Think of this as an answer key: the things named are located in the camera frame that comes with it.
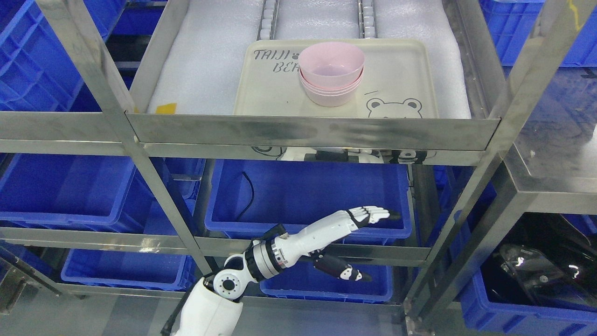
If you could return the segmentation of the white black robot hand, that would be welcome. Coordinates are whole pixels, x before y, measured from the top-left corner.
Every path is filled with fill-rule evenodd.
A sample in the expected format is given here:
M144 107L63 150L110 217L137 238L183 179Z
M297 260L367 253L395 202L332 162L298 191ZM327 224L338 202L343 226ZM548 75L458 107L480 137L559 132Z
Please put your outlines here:
M328 254L331 243L349 236L352 232L382 220L397 220L401 213L378 206L361 206L338 210L309 224L296 234L279 236L271 244L275 266L286 269L294 266L300 257L310 257L313 267L322 273L344 281L371 281L372 277L361 272L345 260Z

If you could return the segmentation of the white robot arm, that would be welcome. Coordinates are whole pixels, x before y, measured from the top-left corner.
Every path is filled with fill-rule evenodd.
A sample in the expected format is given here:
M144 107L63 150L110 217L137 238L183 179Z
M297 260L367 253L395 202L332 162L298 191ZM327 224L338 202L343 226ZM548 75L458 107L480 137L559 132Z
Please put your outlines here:
M252 240L241 254L225 261L224 268L197 280L183 295L162 327L162 336L230 336L243 310L250 283L260 283L296 264L287 262L279 247L289 237L277 224Z

